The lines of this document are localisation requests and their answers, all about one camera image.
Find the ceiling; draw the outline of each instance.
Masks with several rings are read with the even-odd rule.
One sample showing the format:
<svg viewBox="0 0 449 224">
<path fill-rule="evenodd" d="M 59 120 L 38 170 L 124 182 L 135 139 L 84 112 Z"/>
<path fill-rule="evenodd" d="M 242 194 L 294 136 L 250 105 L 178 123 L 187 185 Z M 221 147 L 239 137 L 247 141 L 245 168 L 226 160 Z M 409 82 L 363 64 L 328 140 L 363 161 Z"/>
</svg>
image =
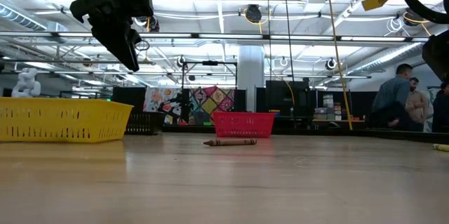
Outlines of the ceiling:
<svg viewBox="0 0 449 224">
<path fill-rule="evenodd" d="M 88 22 L 81 24 L 77 22 L 68 11 L 73 0 L 6 0 L 5 4 L 20 10 L 21 13 L 37 21 L 56 22 L 67 28 L 68 32 L 89 32 L 91 26 Z M 420 0 L 428 7 L 443 11 L 442 0 Z M 396 15 L 402 15 L 407 6 L 404 0 L 389 0 L 381 8 L 364 11 L 361 0 L 332 0 L 336 35 L 349 37 L 426 37 L 427 33 L 421 25 L 409 27 L 404 25 L 401 18 L 394 20 Z M 160 23 L 160 33 L 213 33 L 213 34 L 284 34 L 288 35 L 332 35 L 330 21 L 329 0 L 153 0 L 154 12 Z M 248 4 L 258 4 L 260 11 L 267 19 L 269 13 L 272 15 L 270 21 L 259 26 L 249 23 L 241 14 Z M 145 33 L 143 27 L 133 25 L 134 28 Z M 425 23 L 425 27 L 431 33 L 441 32 L 442 29 L 433 23 Z M 0 18 L 0 29 L 2 31 L 30 32 L 21 25 L 10 20 Z M 100 46 L 91 38 L 70 37 L 68 42 L 61 46 L 45 39 L 36 37 L 0 37 L 0 48 L 11 52 L 9 49 L 17 49 L 23 54 L 9 53 L 9 58 L 18 59 L 42 59 L 58 61 L 106 60 L 113 61 L 116 58 L 104 47 Z M 217 60 L 226 62 L 237 62 L 239 59 L 239 46 L 248 45 L 238 39 L 146 39 L 151 47 L 146 51 L 139 52 L 139 60 L 151 60 L 156 65 L 141 65 L 140 72 L 167 73 L 179 72 L 176 60 L 182 55 L 186 60 L 201 62 L 203 60 Z M 336 75 L 337 72 L 328 71 L 324 68 L 325 61 L 335 58 L 335 47 L 332 40 L 328 42 L 301 41 L 297 40 L 289 46 L 288 42 L 253 41 L 251 45 L 261 46 L 265 52 L 265 72 L 274 74 L 291 74 L 290 64 L 293 64 L 294 74 L 326 74 Z M 342 60 L 344 70 L 350 69 L 364 60 L 389 49 L 391 47 L 405 46 L 406 42 L 388 44 L 382 41 L 373 42 L 346 42 L 339 43 L 338 52 Z M 85 66 L 82 64 L 55 63 L 54 69 L 60 71 L 107 71 L 107 68 L 117 67 L 113 64 L 93 64 Z M 127 69 L 123 66 L 117 68 L 119 72 Z M 224 76 L 207 76 L 201 83 L 207 84 L 233 84 L 234 76 L 229 69 L 223 66 L 211 67 L 197 65 L 191 73 L 227 73 Z M 138 80 L 117 79 L 113 74 L 98 77 L 83 76 L 82 74 L 66 74 L 75 79 L 97 81 L 98 86 L 114 84 L 135 84 L 160 86 L 176 86 L 180 82 L 179 76 L 154 76 L 135 75 Z"/>
</svg>

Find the white column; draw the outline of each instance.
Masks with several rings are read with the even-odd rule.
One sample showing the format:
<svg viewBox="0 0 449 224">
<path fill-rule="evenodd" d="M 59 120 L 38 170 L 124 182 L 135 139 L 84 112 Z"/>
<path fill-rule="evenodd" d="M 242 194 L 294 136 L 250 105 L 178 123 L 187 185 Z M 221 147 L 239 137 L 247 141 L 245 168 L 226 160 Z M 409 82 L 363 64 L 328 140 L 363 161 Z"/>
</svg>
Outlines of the white column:
<svg viewBox="0 0 449 224">
<path fill-rule="evenodd" d="M 246 90 L 246 110 L 255 112 L 255 88 L 264 86 L 264 50 L 261 46 L 240 46 L 237 88 Z"/>
</svg>

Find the black basket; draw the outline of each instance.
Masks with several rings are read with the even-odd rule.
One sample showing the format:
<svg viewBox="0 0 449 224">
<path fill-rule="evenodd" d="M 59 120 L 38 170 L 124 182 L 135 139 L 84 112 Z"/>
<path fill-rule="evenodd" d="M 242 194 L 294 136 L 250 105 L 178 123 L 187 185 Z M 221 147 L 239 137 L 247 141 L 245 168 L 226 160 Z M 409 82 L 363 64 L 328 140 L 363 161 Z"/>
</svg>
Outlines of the black basket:
<svg viewBox="0 0 449 224">
<path fill-rule="evenodd" d="M 125 134 L 153 136 L 162 132 L 166 115 L 160 112 L 134 112 L 129 116 Z"/>
</svg>

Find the white robot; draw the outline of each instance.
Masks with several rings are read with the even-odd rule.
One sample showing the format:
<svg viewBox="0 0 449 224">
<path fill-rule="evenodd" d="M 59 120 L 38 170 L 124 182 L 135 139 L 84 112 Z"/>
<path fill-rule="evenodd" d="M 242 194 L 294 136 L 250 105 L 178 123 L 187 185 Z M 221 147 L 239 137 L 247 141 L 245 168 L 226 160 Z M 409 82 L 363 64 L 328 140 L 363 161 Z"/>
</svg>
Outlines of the white robot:
<svg viewBox="0 0 449 224">
<path fill-rule="evenodd" d="M 19 73 L 19 81 L 13 89 L 12 96 L 16 98 L 32 98 L 41 95 L 41 83 L 35 81 L 36 75 L 36 69 L 22 69 L 22 73 Z"/>
</svg>

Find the colorful quilt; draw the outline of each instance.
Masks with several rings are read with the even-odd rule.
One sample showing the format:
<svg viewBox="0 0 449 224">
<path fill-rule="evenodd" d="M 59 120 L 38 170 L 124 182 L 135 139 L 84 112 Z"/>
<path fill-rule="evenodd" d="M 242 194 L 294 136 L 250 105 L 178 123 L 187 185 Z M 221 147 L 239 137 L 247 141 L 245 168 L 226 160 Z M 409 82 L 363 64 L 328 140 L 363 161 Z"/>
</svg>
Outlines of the colorful quilt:
<svg viewBox="0 0 449 224">
<path fill-rule="evenodd" d="M 171 98 L 175 98 L 180 92 L 180 88 L 147 88 L 143 110 L 145 112 L 157 112 L 162 103 Z M 228 112 L 233 108 L 234 89 L 222 89 L 216 86 L 190 89 L 189 99 L 192 104 L 192 109 L 189 113 L 189 121 L 176 121 L 176 118 L 181 114 L 181 109 L 178 103 L 168 103 L 163 105 L 163 111 L 167 113 L 165 120 L 166 124 L 214 124 L 214 112 Z"/>
</svg>

